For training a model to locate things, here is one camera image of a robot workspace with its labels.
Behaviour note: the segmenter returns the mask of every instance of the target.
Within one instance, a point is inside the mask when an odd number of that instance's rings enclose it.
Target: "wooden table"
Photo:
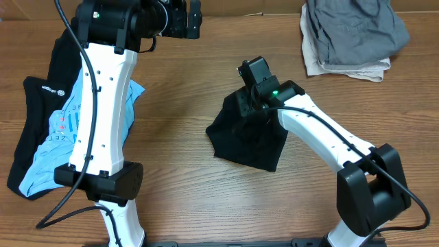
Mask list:
[[[259,55],[279,81],[294,80],[334,120],[375,145],[401,154],[410,189],[428,206],[422,232],[386,233],[389,246],[439,245],[439,13],[400,14],[412,40],[391,58],[382,83],[344,75],[306,76],[299,16],[205,18],[200,40],[160,38],[140,54],[133,79],[147,89],[125,158],[144,166],[137,197],[150,241],[290,240],[319,237],[339,221],[335,175],[289,135],[276,173],[213,157],[205,129],[224,97],[243,85],[236,67]],[[29,202],[6,187],[25,123],[22,82],[46,78],[61,21],[0,23],[0,246],[80,246],[108,239],[100,213],[37,231],[35,224],[67,192]],[[142,48],[150,41],[145,40]],[[91,205],[79,191],[58,215]],[[389,225],[423,222],[413,204]]]

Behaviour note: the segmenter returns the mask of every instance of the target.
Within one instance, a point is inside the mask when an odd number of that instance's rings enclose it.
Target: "white towel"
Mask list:
[[[302,7],[300,29],[303,33],[302,51],[309,76],[325,73],[344,74],[352,78],[380,82],[383,80],[384,71],[390,69],[390,59],[385,58],[377,62],[368,62],[360,65],[332,65],[322,64],[317,57],[315,40],[310,33],[307,21],[307,4]]]

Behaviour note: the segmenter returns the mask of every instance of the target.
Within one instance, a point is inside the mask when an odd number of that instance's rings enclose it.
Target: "pile of clothes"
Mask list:
[[[76,32],[78,20],[71,27]],[[82,99],[80,51],[67,30],[55,41],[47,80],[27,77],[26,123],[14,153],[7,186],[19,196],[35,200],[61,187],[54,171],[69,162],[76,142]],[[134,123],[134,102],[144,88],[130,81],[123,119],[123,141]]]
[[[410,40],[390,0],[308,0],[300,29],[310,76],[337,73],[380,82],[389,57]]]

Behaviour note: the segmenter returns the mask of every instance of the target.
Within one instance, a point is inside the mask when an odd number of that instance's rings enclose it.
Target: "light blue shirt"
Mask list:
[[[125,117],[123,118],[123,142],[134,123],[134,102],[144,92],[144,88],[130,81],[126,96]],[[69,162],[78,135],[82,98],[82,69],[73,85],[70,98],[62,110],[55,110],[49,118],[49,136],[38,146],[32,166],[20,184],[20,191],[29,197],[46,189],[62,187],[54,181],[54,170]]]

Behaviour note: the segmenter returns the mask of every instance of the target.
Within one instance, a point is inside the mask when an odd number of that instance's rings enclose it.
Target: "gray towel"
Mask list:
[[[308,0],[308,10],[322,64],[376,62],[410,40],[390,0]]]

